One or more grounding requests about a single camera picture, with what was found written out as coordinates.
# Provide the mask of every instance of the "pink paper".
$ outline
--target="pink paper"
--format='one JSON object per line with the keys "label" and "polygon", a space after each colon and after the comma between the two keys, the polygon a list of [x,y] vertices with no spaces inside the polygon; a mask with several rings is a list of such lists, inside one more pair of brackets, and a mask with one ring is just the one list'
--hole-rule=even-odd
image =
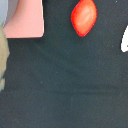
{"label": "pink paper", "polygon": [[4,28],[7,38],[42,37],[42,0],[19,0],[16,12]]}

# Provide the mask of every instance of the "red tomato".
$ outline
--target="red tomato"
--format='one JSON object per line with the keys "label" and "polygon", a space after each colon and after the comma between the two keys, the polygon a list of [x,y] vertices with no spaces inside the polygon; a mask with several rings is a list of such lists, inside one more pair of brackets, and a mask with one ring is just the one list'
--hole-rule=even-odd
{"label": "red tomato", "polygon": [[71,22],[77,34],[85,36],[93,27],[97,18],[97,9],[92,0],[80,0],[71,14]]}

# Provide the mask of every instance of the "cherry tomato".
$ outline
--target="cherry tomato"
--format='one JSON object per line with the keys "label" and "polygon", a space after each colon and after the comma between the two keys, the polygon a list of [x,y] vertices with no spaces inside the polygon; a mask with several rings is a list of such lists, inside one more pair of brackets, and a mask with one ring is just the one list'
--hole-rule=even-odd
{"label": "cherry tomato", "polygon": [[85,36],[93,27],[97,18],[97,9],[93,0],[80,0],[72,11],[71,22],[77,34]]}

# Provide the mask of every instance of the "white object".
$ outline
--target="white object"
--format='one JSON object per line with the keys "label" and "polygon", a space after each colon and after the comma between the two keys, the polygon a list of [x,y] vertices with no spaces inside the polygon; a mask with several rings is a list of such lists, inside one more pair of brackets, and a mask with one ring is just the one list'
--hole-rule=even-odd
{"label": "white object", "polygon": [[7,12],[8,12],[8,0],[0,0],[0,21],[3,23],[5,23],[6,21]]}
{"label": "white object", "polygon": [[126,27],[126,30],[125,30],[123,38],[122,38],[121,50],[122,50],[122,52],[128,51],[128,26]]}

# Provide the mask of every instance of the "dark gray surface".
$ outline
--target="dark gray surface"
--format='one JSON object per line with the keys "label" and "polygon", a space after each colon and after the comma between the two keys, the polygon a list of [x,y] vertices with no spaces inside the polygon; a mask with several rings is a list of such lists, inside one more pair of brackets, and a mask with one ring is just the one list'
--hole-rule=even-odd
{"label": "dark gray surface", "polygon": [[84,38],[70,21],[78,1],[44,0],[44,36],[9,39],[1,128],[127,128],[127,1],[94,0],[98,18]]}

